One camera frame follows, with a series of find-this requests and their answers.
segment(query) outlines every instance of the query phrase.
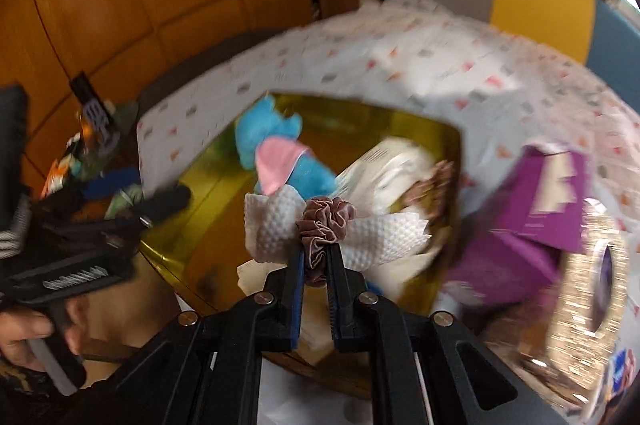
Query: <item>scrunchie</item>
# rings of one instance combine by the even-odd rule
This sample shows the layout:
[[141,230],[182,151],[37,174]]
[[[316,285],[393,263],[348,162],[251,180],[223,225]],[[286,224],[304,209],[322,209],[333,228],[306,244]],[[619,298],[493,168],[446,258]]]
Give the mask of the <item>scrunchie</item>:
[[354,206],[340,198],[318,196],[306,203],[302,219],[296,221],[300,241],[305,249],[305,282],[322,287],[326,283],[324,246],[342,241],[347,235],[347,222],[355,217]]

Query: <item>stuffed animal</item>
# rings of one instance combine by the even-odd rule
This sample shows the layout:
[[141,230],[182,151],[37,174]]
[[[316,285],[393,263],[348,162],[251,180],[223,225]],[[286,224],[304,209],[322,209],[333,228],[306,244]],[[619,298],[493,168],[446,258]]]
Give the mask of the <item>stuffed animal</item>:
[[265,96],[244,113],[236,124],[236,148],[245,170],[257,170],[255,191],[272,195],[285,183],[303,199],[328,196],[335,190],[335,175],[321,164],[311,149],[298,141],[302,118],[284,118],[275,99]]

